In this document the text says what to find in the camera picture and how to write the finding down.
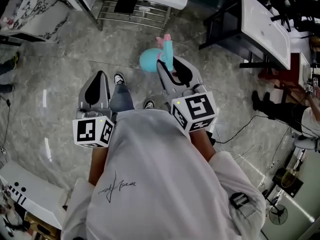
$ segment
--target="marble floor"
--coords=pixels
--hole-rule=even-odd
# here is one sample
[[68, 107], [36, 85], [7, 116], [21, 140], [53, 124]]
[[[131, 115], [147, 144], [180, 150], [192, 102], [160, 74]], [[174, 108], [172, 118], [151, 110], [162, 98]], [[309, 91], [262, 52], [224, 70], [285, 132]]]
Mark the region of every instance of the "marble floor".
[[[252, 91], [258, 90], [262, 96], [272, 91], [273, 85], [259, 80], [256, 69], [240, 69], [242, 59], [218, 45], [198, 50], [204, 40], [202, 20], [206, 16], [197, 6], [188, 5], [167, 33], [174, 41], [175, 54], [195, 65], [207, 89], [213, 92], [219, 116], [211, 130], [217, 140], [224, 142], [258, 115], [252, 109]], [[103, 31], [98, 31], [84, 14], [72, 12], [59, 43], [1, 45], [1, 62], [17, 50], [21, 54], [17, 69], [0, 76], [0, 84], [15, 84], [13, 93], [3, 95], [11, 101], [4, 145], [7, 159], [68, 191], [73, 189], [77, 178], [87, 178], [91, 150], [74, 144], [72, 130], [81, 87], [89, 76], [102, 70], [112, 93], [113, 75], [119, 71], [126, 78], [135, 108], [142, 108], [146, 98], [153, 98], [162, 109], [164, 99], [158, 75], [139, 67], [140, 54], [157, 47], [156, 37], [160, 34], [156, 29], [112, 21], [105, 21]], [[1, 142], [7, 116], [8, 107], [1, 100]], [[232, 141], [216, 144], [215, 148], [231, 152], [257, 187], [267, 171], [265, 184], [260, 186], [264, 190], [292, 148], [287, 129], [277, 121], [256, 117]], [[5, 163], [3, 156], [0, 162]]]

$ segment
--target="person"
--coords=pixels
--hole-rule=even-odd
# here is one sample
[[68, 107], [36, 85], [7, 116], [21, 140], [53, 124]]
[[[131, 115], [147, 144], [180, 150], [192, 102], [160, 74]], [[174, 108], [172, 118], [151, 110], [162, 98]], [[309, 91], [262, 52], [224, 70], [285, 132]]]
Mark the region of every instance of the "person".
[[[204, 129], [183, 133], [152, 100], [134, 110], [123, 75], [114, 83], [109, 147], [93, 149], [61, 239], [257, 239], [266, 201], [232, 156], [216, 152]], [[236, 202], [249, 200], [238, 209], [230, 200], [237, 193]]]
[[[0, 64], [0, 75], [3, 75], [11, 70], [15, 70], [19, 61], [19, 53], [16, 52], [13, 58]], [[7, 94], [13, 92], [15, 89], [13, 84], [0, 84], [0, 93]]]
[[[320, 98], [320, 88], [315, 87], [315, 96]], [[270, 93], [260, 100], [258, 92], [252, 93], [253, 109], [265, 113], [270, 119], [280, 120], [305, 137], [320, 136], [320, 108], [316, 105], [311, 94], [305, 95], [310, 107], [300, 103], [279, 103], [270, 101]]]

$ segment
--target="metal rack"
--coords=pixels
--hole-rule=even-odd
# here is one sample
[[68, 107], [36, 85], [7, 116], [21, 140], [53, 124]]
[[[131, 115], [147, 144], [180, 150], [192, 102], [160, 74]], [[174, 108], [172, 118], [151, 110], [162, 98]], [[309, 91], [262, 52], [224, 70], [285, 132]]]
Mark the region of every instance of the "metal rack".
[[118, 0], [103, 0], [97, 20], [127, 22], [163, 30], [168, 23], [171, 7], [166, 5], [138, 0], [132, 14], [115, 12]]

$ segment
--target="black and white sneaker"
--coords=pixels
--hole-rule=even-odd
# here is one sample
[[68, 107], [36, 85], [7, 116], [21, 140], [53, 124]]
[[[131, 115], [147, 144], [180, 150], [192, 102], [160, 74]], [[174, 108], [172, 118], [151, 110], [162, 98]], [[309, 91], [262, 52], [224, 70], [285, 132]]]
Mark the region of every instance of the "black and white sneaker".
[[155, 103], [152, 99], [148, 99], [145, 103], [144, 103], [144, 106], [143, 106], [143, 109], [144, 110], [147, 110], [147, 109], [154, 109], [155, 108]]
[[113, 80], [115, 85], [126, 85], [125, 77], [121, 73], [115, 73]]

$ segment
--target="white t-shirt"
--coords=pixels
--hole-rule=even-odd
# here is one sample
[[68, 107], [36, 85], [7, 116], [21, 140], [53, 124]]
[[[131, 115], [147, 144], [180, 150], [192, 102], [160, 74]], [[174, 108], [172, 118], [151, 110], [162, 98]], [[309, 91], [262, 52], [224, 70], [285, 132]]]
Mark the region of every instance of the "white t-shirt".
[[63, 240], [247, 239], [230, 211], [238, 192], [253, 204], [259, 232], [265, 199], [229, 153], [208, 163], [166, 111], [125, 111], [116, 121], [96, 187], [75, 185]]
[[320, 122], [316, 120], [311, 107], [308, 107], [302, 115], [302, 132], [306, 137], [320, 137]]

